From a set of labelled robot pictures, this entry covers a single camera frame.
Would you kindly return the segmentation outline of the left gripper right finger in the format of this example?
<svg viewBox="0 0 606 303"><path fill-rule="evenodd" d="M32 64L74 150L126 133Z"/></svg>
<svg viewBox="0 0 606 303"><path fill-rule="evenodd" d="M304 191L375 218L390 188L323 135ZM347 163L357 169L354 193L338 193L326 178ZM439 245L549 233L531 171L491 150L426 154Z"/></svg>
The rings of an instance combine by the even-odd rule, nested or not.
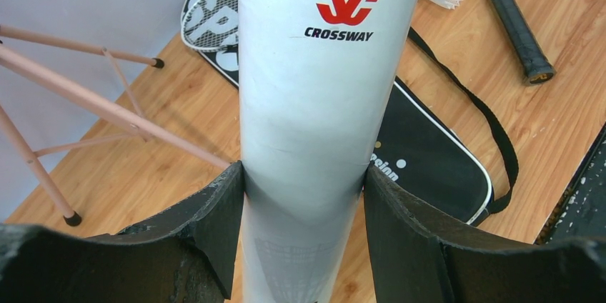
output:
<svg viewBox="0 0 606 303"><path fill-rule="evenodd" d="M378 302L603 302L605 239L527 244L461 222L376 166L364 216Z"/></svg>

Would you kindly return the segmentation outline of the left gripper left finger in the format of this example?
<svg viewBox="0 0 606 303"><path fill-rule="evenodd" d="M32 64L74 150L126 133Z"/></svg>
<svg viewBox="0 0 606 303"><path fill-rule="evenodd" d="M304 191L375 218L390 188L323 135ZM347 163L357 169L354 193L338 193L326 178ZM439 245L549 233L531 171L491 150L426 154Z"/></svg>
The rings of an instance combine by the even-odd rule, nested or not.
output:
<svg viewBox="0 0 606 303"><path fill-rule="evenodd" d="M244 202L240 162L117 234L1 225L3 302L223 302L232 296Z"/></svg>

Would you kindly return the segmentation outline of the white shuttlecock tube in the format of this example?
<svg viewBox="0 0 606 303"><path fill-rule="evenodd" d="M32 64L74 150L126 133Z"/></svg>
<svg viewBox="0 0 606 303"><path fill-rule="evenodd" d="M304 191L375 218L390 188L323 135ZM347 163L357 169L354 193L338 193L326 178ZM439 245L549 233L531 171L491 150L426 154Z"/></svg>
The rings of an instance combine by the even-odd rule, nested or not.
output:
<svg viewBox="0 0 606 303"><path fill-rule="evenodd" d="M328 302L417 0L239 0L245 302Z"/></svg>

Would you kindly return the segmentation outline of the black sport racket bag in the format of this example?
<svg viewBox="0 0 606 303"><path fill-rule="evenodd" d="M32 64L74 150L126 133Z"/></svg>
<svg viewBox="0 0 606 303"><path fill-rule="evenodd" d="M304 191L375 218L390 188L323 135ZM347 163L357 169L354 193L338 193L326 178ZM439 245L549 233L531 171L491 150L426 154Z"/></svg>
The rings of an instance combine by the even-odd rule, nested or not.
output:
<svg viewBox="0 0 606 303"><path fill-rule="evenodd" d="M492 110L437 59L425 40L414 29L409 30L408 38L485 116L504 162L509 189L504 196L495 196L488 171L478 158L399 77L394 80L371 161L411 194L476 226L509 206L519 174L515 149Z"/></svg>

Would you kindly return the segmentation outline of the pink music stand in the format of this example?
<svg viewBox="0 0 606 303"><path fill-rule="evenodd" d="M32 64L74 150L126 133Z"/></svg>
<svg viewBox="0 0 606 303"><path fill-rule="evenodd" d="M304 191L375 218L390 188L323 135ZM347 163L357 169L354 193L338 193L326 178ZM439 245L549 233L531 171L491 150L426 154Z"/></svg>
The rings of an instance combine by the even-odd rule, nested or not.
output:
<svg viewBox="0 0 606 303"><path fill-rule="evenodd" d="M145 57L124 51L116 51L105 46L96 46L83 42L62 39L48 34L40 34L25 29L20 29L6 24L1 25L1 35L21 41L32 42L47 46L79 51L87 54L103 56L109 60L114 72L121 79L125 92L127 93L134 110L130 111L117 103L106 99L96 92L66 78L65 76L25 57L24 55L6 47L1 46L1 66L13 71L16 74L38 84L46 90L53 92L71 103L80 106L87 111L96 114L109 123L123 129L123 133L111 136L103 136L95 139L86 139L84 141L73 142L60 146L52 146L45 149L34 151L27 144L25 138L16 128L9 115L1 112L1 130L9 141L17 149L22 159L25 161L35 177L43 186L45 192L49 195L53 203L61 212L64 221L70 227L77 227L81 224L81 216L71 207L64 195L53 182L49 173L45 170L40 157L58 152L65 152L71 149L78 149L86 146L93 146L104 142L110 142L127 138L130 136L140 136L142 139L149 139L154 136L165 141L181 150L184 150L193 156L209 162L220 169L226 169L229 162L215 156L214 154L194 145L193 143L167 131L166 129L149 121L144 116L140 105L136 101L130 86L121 71L118 60L126 60L139 64L146 64L157 69L164 67L164 61L157 57Z"/></svg>

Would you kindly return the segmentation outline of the white racket on bag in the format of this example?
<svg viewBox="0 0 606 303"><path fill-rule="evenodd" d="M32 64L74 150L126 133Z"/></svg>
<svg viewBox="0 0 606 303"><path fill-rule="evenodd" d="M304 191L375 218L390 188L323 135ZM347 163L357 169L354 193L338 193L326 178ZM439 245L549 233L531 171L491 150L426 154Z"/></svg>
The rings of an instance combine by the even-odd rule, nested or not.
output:
<svg viewBox="0 0 606 303"><path fill-rule="evenodd" d="M181 23L180 36L191 49L216 52L239 43L238 0L197 0Z"/></svg>

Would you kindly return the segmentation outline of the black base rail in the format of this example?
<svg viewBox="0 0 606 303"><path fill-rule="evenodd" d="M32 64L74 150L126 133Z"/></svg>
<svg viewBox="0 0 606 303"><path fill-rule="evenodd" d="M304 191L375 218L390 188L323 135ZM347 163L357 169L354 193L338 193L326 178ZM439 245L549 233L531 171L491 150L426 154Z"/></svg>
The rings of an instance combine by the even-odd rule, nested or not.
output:
<svg viewBox="0 0 606 303"><path fill-rule="evenodd" d="M581 161L535 244L605 236L605 128Z"/></svg>

